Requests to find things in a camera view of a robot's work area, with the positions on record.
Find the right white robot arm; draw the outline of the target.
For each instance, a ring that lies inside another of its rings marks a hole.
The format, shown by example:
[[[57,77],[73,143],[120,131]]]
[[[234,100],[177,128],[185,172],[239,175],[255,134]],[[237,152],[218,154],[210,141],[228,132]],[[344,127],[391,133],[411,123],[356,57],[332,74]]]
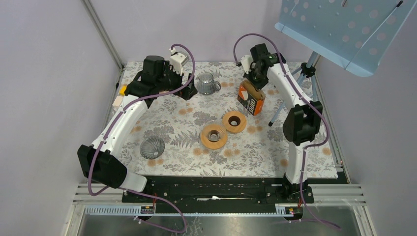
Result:
[[[289,143],[289,166],[285,178],[290,183],[282,189],[284,200],[293,203],[301,197],[301,189],[296,184],[306,181],[306,148],[313,146],[319,133],[323,106],[313,101],[293,78],[280,53],[270,53],[263,44],[257,44],[250,50],[248,62],[242,62],[245,78],[261,90],[271,82],[280,92],[289,109],[283,123],[284,137]]]

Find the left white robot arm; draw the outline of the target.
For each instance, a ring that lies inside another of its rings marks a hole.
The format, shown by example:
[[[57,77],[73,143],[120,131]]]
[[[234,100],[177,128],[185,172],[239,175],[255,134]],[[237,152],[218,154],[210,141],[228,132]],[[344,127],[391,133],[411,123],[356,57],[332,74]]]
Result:
[[[117,111],[109,124],[91,145],[81,145],[77,151],[81,169],[89,182],[96,181],[106,188],[134,191],[140,202],[152,197],[147,178],[127,169],[119,160],[127,136],[139,118],[159,96],[174,94],[184,100],[197,91],[193,74],[184,84],[183,67],[193,58],[184,52],[172,52],[168,60],[161,56],[147,56],[132,82],[122,89]]]

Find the clear glass dripper cone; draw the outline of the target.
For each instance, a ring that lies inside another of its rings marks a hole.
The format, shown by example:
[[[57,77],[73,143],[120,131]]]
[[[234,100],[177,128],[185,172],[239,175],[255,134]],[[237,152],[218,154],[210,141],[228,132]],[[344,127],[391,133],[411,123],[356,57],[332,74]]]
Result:
[[[207,132],[206,134],[206,138],[210,141],[210,142],[218,142],[221,139],[225,138],[225,133],[223,132],[223,130],[219,130],[219,129],[211,129]]]

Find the orange coffee filter box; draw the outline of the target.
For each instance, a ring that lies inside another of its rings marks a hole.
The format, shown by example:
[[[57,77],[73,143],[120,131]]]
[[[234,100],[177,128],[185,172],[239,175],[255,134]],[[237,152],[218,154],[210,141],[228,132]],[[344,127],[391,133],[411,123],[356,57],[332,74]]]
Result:
[[[257,90],[248,80],[240,83],[238,101],[251,115],[256,116],[262,111],[265,98],[265,93]]]

